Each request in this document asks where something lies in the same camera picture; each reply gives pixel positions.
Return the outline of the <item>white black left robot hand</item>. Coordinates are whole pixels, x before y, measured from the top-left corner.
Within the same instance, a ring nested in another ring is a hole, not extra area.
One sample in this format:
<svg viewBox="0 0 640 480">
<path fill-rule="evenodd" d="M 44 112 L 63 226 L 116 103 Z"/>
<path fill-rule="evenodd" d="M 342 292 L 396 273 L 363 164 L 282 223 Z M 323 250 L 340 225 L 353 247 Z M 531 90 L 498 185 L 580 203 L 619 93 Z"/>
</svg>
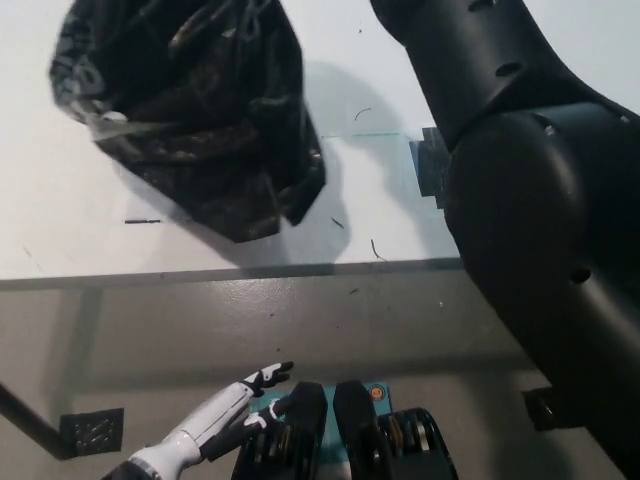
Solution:
<svg viewBox="0 0 640 480">
<path fill-rule="evenodd" d="M 212 459 L 240 439 L 247 427 L 240 423 L 232 427 L 254 398 L 261 397 L 266 389 L 289 379 L 293 361 L 275 363 L 250 374 L 220 390 L 199 405 L 168 435 L 184 434 L 191 439 L 200 454 L 199 459 Z"/>
</svg>

